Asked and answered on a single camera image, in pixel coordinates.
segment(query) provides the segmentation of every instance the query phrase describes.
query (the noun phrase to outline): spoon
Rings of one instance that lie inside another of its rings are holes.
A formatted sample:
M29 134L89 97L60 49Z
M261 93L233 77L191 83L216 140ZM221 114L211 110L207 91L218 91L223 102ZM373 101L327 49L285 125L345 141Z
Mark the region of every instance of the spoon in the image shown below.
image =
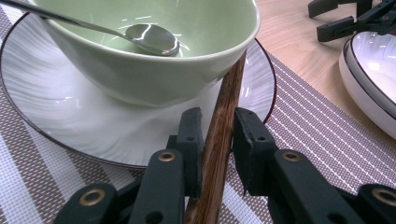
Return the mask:
M33 12L48 19L64 21L69 24L84 27L90 30L116 35L136 44L141 49L145 49L146 51L156 55L169 56L177 53L179 49L177 38L161 26L154 24L136 24L128 27L128 29L125 31L125 34L121 34L102 26L58 15L40 7L29 5L23 2L0 0L0 3Z

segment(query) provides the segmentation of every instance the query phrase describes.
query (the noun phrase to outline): placemat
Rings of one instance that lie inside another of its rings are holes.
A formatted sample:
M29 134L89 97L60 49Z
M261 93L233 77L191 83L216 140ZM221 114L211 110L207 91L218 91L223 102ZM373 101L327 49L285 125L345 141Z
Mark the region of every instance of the placemat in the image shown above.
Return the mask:
M0 36L22 15L1 6ZM280 148L303 152L331 182L356 193L365 183L396 188L396 150L270 54L277 97L267 128ZM71 153L31 128L0 90L0 223L51 223L81 187L105 182L117 189L144 171L120 168ZM271 223L265 197L243 196L231 156L220 223Z

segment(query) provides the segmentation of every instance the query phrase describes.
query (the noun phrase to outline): spoon handle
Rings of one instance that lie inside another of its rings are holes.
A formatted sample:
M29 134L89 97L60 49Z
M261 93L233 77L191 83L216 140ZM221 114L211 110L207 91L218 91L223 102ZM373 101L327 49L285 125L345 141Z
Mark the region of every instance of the spoon handle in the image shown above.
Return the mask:
M84 28L87 28L87 29L90 29L90 30L99 31L99 32L103 32L103 33L116 35L116 36L125 38L123 34L120 34L120 33L115 32L113 30L107 29L105 27L98 26L98 25L95 25L95 24L92 24L92 23L89 23L89 22L85 22L85 21L80 21L80 20L77 20L77 19L73 19L73 18L70 18L70 17L63 16L63 15L59 15L59 14L56 14L54 12L47 11L47 10L45 10L43 8L36 7L36 6L30 5L30 4L26 4L26 3L23 3L23 2L10 1L10 0L0 0L0 3L2 3L4 5L7 5L7 6L10 6L10 7L16 7L16 8L28 11L28 12L35 13L35 14L40 15L42 17L45 17L47 19L54 19L54 20L57 20L57 21L63 21L63 22L67 22L67 23L72 24L72 25L84 27Z

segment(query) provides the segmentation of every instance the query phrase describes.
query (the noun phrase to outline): chopstick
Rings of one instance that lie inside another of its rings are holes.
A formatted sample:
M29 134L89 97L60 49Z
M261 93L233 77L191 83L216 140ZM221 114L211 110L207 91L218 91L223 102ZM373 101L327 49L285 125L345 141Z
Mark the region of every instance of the chopstick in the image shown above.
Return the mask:
M218 223L233 139L233 112L238 105L246 52L223 78L203 152L202 195L190 199L186 223Z

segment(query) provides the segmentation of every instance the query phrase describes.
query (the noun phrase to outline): wooden table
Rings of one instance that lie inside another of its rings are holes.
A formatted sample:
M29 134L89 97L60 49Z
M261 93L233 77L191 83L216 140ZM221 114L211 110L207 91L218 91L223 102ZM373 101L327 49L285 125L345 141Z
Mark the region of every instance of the wooden table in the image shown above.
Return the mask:
M341 79L338 58L350 36L326 43L317 41L317 26L355 16L356 4L341 5L310 19L310 1L256 0L262 14L262 27L257 38L288 68L396 150L396 140L367 118L350 97Z

